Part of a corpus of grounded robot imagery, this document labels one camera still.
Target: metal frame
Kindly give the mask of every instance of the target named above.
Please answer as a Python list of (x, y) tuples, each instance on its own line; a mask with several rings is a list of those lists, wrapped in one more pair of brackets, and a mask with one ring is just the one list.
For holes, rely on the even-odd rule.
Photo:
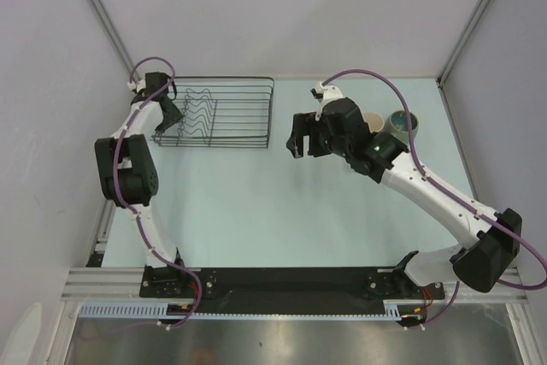
[(530, 305), (508, 304), (507, 311), (524, 365), (547, 363), (545, 347), (543, 341), (538, 338), (540, 333), (533, 319)]
[(115, 205), (114, 202), (103, 199), (97, 224), (95, 226), (95, 232), (91, 239), (91, 246), (88, 250), (88, 261), (91, 261), (93, 256), (99, 255), (102, 257), (106, 251), (106, 244), (109, 241), (110, 228), (112, 227), (112, 220), (114, 219)]
[[(61, 300), (68, 301), (148, 301), (158, 303), (190, 303), (188, 298), (141, 298), (139, 296), (142, 268), (72, 268), (68, 275), (67, 284)], [(516, 269), (512, 268), (502, 276), (502, 279), (520, 284), (520, 277)], [(445, 283), (446, 297), (451, 297), (455, 283)], [(420, 300), (395, 300), (387, 298), (389, 303), (423, 303)], [(455, 303), (527, 303), (524, 291), (494, 286), (487, 294), (475, 291), (468, 286), (461, 285)]]
[(471, 168), (469, 167), (468, 158), (466, 157), (465, 152), (463, 151), (462, 140), (460, 139), (460, 134), (458, 133), (458, 130), (456, 128), (454, 115), (452, 114), (452, 110), (450, 110), (448, 100), (446, 99), (446, 94), (444, 93), (444, 87), (441, 85), (440, 80), (437, 80), (437, 88), (438, 88), (439, 95), (441, 96), (441, 101), (443, 102), (444, 112), (446, 113), (446, 116), (448, 117), (450, 130), (452, 130), (452, 134), (454, 135), (454, 140), (456, 141), (456, 147), (458, 149), (458, 153), (460, 154), (460, 158), (462, 159), (463, 169), (465, 171), (465, 175), (468, 178), (468, 183), (469, 183), (469, 186), (471, 187), (471, 193), (473, 194), (473, 198), (475, 200), (479, 200), (477, 187), (475, 186), (473, 182), (473, 176), (471, 174)]
[[(133, 60), (129, 56), (127, 48), (121, 40), (120, 34), (116, 30), (112, 19), (110, 19), (109, 13), (107, 12), (106, 8), (104, 8), (103, 1), (87, 0), (87, 2), (90, 8), (93, 10), (95, 16), (98, 18), (99, 23), (101, 24), (101, 27), (103, 28), (107, 38), (109, 38), (109, 41), (112, 44), (116, 55), (118, 55), (118, 57), (120, 58), (121, 64), (124, 66), (127, 74), (130, 74), (132, 68), (134, 67)], [(140, 80), (138, 73), (135, 73), (135, 77), (137, 77), (137, 80)]]
[[(393, 288), (392, 270), (377, 268), (192, 268), (203, 300), (199, 315), (269, 315), (313, 317), (385, 314), (385, 295), (404, 298)], [(62, 294), (64, 301), (193, 303), (194, 293), (163, 281), (151, 290), (150, 268), (73, 268)], [(427, 287), (431, 299), (444, 300), (440, 284)], [(409, 290), (401, 305), (422, 305), (422, 290)]]
[[(128, 318), (143, 319), (146, 314), (139, 316), (135, 314), (135, 309), (142, 303), (188, 303), (190, 299), (150, 299), (140, 298), (138, 292), (143, 274), (142, 268), (73, 268), (68, 276), (65, 290), (62, 294), (62, 314), (59, 325), (56, 329), (53, 344), (48, 356), (48, 365), (63, 365), (68, 355), (70, 340), (74, 331), (74, 326), (78, 313), (83, 304), (92, 301), (105, 302), (104, 307), (116, 301), (118, 304), (127, 307)], [(519, 275), (516, 269), (510, 269), (503, 276), (505, 280), (519, 283)], [(455, 284), (445, 284), (446, 297), (450, 297)], [(394, 307), (402, 303), (422, 303), (421, 300), (385, 300), (386, 307)], [(460, 288), (456, 304), (486, 304), (503, 303), (509, 313), (509, 318), (513, 325), (515, 337), (525, 365), (547, 364), (547, 357), (542, 342), (538, 339), (538, 331), (534, 323), (530, 306), (526, 300), (523, 291), (507, 288), (504, 286), (495, 286), (488, 294), (482, 294), (469, 289), (466, 286)], [(298, 320), (302, 318), (297, 316), (283, 315), (197, 315), (197, 319), (207, 320), (232, 320), (232, 319), (254, 319), (254, 320)], [(313, 320), (334, 320), (334, 321), (378, 321), (385, 320), (384, 317), (370, 317), (366, 315), (354, 316), (321, 316), (306, 318), (307, 321)]]
[[(92, 319), (135, 319), (135, 320), (182, 320), (185, 315), (169, 313), (168, 308), (172, 303), (148, 303), (148, 302), (110, 302), (96, 301), (82, 303), (79, 318)], [(247, 315), (247, 314), (202, 314), (196, 313), (192, 319), (196, 320), (273, 320), (273, 321), (400, 321), (401, 314), (397, 304), (384, 303), (384, 314), (370, 315)]]
[(471, 17), (469, 18), (467, 25), (463, 29), (463, 32), (460, 35), (460, 38), (456, 42), (456, 46), (451, 51), (448, 61), (444, 64), (443, 70), (441, 74), (439, 75), (440, 85), (444, 85), (444, 83), (450, 76), (452, 69), (454, 68), (458, 59), (462, 55), (462, 52), (465, 49), (465, 46), (468, 43), (469, 39), (473, 36), (475, 30), (477, 29), (478, 24), (480, 23), (483, 16), (485, 15), (485, 12), (488, 9), (488, 6), (490, 5), (491, 1), (492, 0), (479, 0), (479, 2), (477, 3), (477, 6), (475, 6), (475, 9), (473, 10)]
[(62, 303), (61, 318), (54, 331), (50, 351), (47, 354), (45, 363), (47, 365), (64, 365), (68, 355), (70, 341), (78, 320), (78, 313), (81, 303), (70, 301)]

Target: stainless steel surface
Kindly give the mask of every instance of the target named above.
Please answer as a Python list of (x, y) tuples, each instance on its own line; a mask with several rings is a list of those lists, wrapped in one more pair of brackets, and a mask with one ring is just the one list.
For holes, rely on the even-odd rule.
[(87, 0), (89, 5), (91, 6), (91, 9), (93, 10), (93, 13), (98, 18), (99, 23), (103, 27), (103, 30), (107, 37), (109, 38), (110, 43), (112, 44), (112, 47), (114, 48), (114, 51), (116, 55), (121, 60), (121, 63), (125, 67), (127, 73), (131, 73), (132, 67), (134, 66), (131, 57), (129, 56), (129, 53), (127, 52), (127, 48), (124, 45), (123, 41), (121, 40), (120, 35), (118, 34), (118, 31), (116, 30), (114, 23), (110, 19), (110, 16), (108, 12), (106, 11), (106, 8), (104, 8), (103, 1), (102, 0)]
[[(62, 293), (63, 301), (136, 301), (143, 278), (142, 268), (72, 268)], [(520, 284), (516, 269), (508, 269), (502, 276), (504, 280)], [(445, 283), (448, 298), (454, 290), (454, 283)], [(146, 299), (158, 302), (188, 302), (173, 299)], [(456, 304), (462, 303), (526, 303), (524, 291), (495, 285), (487, 294), (476, 292), (461, 285)]]
[(460, 35), (460, 38), (456, 42), (456, 46), (451, 51), (448, 61), (444, 65), (443, 71), (441, 72), (439, 76), (439, 82), (441, 85), (444, 85), (444, 82), (450, 75), (452, 68), (456, 64), (458, 58), (460, 57), (460, 54), (465, 48), (465, 45), (468, 43), (468, 40), (473, 35), (475, 28), (480, 23), (480, 20), (485, 14), (486, 9), (488, 8), (488, 5), (490, 3), (491, 3), (491, 0), (479, 0), (479, 2), (477, 3), (475, 10), (471, 14), (471, 17), (469, 18), (469, 22), (465, 26), (465, 29), (463, 29), (463, 32)]
[(455, 306), (422, 331), (358, 321), (189, 321), (166, 332), (79, 319), (67, 365), (522, 364), (504, 305)]

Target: dish rack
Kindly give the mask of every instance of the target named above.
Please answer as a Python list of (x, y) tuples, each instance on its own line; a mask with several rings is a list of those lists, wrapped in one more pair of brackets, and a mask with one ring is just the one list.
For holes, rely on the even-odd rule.
[(168, 96), (182, 119), (152, 139), (162, 147), (266, 149), (274, 84), (270, 77), (177, 77)]

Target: white wall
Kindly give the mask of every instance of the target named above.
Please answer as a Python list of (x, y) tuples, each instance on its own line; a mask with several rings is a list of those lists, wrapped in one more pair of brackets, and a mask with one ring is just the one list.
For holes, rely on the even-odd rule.
[(130, 96), (86, 0), (0, 4), (0, 353), (40, 302), (36, 360), (68, 268), (91, 244), (101, 203), (94, 140), (115, 130)]
[(132, 56), (186, 74), (437, 76), (478, 0), (103, 0)]
[[(479, 197), (521, 213), (547, 255), (547, 0), (494, 0), (446, 85)], [(524, 282), (544, 279), (525, 251)], [(547, 291), (528, 292), (547, 337)]]

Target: ceramic cup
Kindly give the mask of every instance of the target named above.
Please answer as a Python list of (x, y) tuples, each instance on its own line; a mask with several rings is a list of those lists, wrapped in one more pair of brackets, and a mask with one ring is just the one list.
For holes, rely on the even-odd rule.
[(362, 119), (368, 123), (370, 132), (381, 132), (384, 130), (384, 118), (378, 113), (362, 113)]
[[(418, 134), (418, 127), (420, 126), (418, 117), (413, 113), (410, 113), (410, 120), (412, 121), (412, 132), (414, 133), (414, 137), (416, 137), (416, 134)], [(403, 110), (395, 111), (388, 117), (385, 130), (404, 143), (409, 142), (409, 128)]]

